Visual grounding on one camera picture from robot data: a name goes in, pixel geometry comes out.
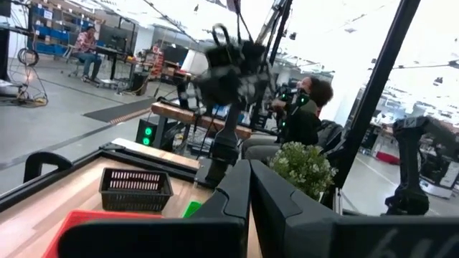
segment green leaves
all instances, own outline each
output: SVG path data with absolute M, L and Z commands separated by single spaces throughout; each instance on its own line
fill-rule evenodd
M 322 149 L 301 143 L 286 143 L 270 161 L 270 167 L 285 180 L 313 199 L 333 183 L 336 169 L 330 166 Z

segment green object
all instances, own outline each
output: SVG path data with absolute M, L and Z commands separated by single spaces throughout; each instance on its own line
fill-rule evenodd
M 151 135 L 152 132 L 153 132 L 153 131 L 152 131 L 151 128 L 146 128 L 146 129 L 145 129 L 145 134 L 146 134 L 146 135 Z
M 142 142 L 143 142 L 144 145 L 150 145 L 150 139 L 148 139 L 148 138 L 144 138 L 142 140 Z
M 193 215 L 193 213 L 195 213 L 199 208 L 201 208 L 201 205 L 202 204 L 197 201 L 190 201 L 183 217 L 189 218 L 191 215 Z

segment person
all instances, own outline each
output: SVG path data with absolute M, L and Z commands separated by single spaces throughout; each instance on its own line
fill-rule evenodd
M 296 85 L 298 89 L 304 90 L 309 95 L 309 101 L 303 105 L 299 113 L 299 124 L 303 127 L 303 130 L 311 131 L 313 126 L 316 126 L 318 114 L 323 106 L 325 106 L 333 97 L 333 88 L 330 82 L 319 80 L 315 77 L 305 77 Z M 274 111 L 288 112 L 291 106 L 283 101 L 274 100 L 271 104 Z M 305 125 L 307 121 L 312 121 L 313 125 Z M 242 158 L 255 159 L 259 161 L 267 161 L 267 159 L 274 157 L 274 155 L 280 149 L 280 143 L 275 143 L 272 138 L 249 138 L 241 147 Z
M 73 49 L 72 56 L 78 58 L 84 62 L 82 81 L 87 82 L 88 80 L 94 81 L 98 76 L 100 65 L 102 60 L 95 53 L 95 28 L 89 26 L 84 32 L 78 34 L 75 48 Z M 91 64 L 94 63 L 93 73 L 89 77 L 89 69 Z

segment black mat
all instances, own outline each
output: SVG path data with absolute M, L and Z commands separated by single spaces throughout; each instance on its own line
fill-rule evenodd
M 84 116 L 106 123 L 120 123 L 148 113 L 153 102 L 155 102 L 154 99 L 140 100 L 129 104 L 86 113 Z

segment gray floor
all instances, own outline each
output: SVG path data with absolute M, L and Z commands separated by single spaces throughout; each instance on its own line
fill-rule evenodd
M 84 117 L 82 114 L 145 99 L 153 95 L 158 84 L 149 84 L 147 93 L 142 97 L 120 96 L 112 90 L 98 89 L 81 82 L 78 78 L 67 77 L 73 69 L 72 65 L 64 62 L 41 60 L 36 66 L 36 71 L 47 91 L 49 105 L 35 109 L 0 107 L 0 131 L 3 136 L 0 138 L 0 193 L 21 184 L 23 161 L 28 153 L 45 148 L 75 160 L 115 138 L 134 140 L 139 118 L 81 140 L 72 139 L 107 126 L 106 123 Z M 100 78 L 107 78 L 109 69 L 110 64 L 107 64 L 100 73 Z M 14 73 L 13 79 L 25 78 L 23 67 L 17 67 L 15 62 L 11 66 L 11 71 Z M 121 72 L 117 77 L 125 77 L 128 67 L 120 64 L 118 71 Z M 31 85 L 39 87 L 36 78 L 32 80 Z M 167 95 L 173 90 L 172 86 L 162 84 L 159 95 Z M 13 161 L 18 164 L 10 166 Z M 370 215 L 385 212 L 384 199 L 393 194 L 398 180 L 398 167 L 358 155 L 344 186 L 344 208 Z M 429 215 L 459 215 L 457 198 L 446 201 L 430 197 L 430 202 Z

